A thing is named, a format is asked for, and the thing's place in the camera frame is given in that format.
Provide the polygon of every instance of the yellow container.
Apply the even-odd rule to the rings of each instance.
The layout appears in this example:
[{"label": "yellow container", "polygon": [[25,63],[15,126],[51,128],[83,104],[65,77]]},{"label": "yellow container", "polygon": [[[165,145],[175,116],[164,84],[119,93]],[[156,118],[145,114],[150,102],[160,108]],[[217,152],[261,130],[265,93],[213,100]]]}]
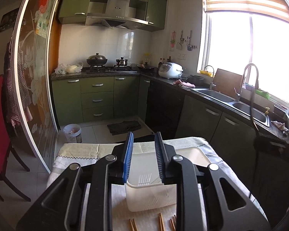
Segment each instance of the yellow container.
[{"label": "yellow container", "polygon": [[199,72],[200,72],[201,74],[204,74],[204,75],[213,77],[213,72],[209,72],[209,71],[207,71],[207,70],[199,70]]}]

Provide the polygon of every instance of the cutting board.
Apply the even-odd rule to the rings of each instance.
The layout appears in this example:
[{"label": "cutting board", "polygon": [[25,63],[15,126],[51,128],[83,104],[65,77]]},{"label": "cutting board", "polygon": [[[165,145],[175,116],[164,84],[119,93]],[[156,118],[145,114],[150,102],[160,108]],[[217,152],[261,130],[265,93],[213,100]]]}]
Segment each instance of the cutting board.
[{"label": "cutting board", "polygon": [[213,83],[216,87],[213,87],[213,90],[221,92],[232,98],[236,98],[236,91],[239,90],[241,84],[242,75],[238,75],[223,69],[217,69]]}]

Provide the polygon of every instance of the trash can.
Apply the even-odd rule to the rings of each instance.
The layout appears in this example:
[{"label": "trash can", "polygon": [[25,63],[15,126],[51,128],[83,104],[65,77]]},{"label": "trash can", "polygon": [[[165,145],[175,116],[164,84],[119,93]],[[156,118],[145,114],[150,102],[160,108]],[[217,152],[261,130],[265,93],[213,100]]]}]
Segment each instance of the trash can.
[{"label": "trash can", "polygon": [[63,132],[68,143],[82,143],[81,127],[78,124],[66,125]]}]

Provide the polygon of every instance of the window blind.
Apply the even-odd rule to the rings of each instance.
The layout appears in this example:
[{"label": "window blind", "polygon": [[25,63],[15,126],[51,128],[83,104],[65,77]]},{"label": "window blind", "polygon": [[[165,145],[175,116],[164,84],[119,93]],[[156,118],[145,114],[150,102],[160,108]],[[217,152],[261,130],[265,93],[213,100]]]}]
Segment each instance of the window blind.
[{"label": "window blind", "polygon": [[289,8],[284,0],[204,0],[206,13],[244,11],[259,13],[289,22]]}]

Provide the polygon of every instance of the rice cooker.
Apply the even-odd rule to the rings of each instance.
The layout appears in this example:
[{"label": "rice cooker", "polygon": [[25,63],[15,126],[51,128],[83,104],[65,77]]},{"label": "rice cooker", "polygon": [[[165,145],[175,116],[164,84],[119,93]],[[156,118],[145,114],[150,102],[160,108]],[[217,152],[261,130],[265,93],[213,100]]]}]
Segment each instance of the rice cooker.
[{"label": "rice cooker", "polygon": [[181,65],[176,64],[174,62],[167,62],[160,66],[158,74],[161,77],[171,79],[171,78],[181,77],[182,72],[183,72],[183,68]]}]

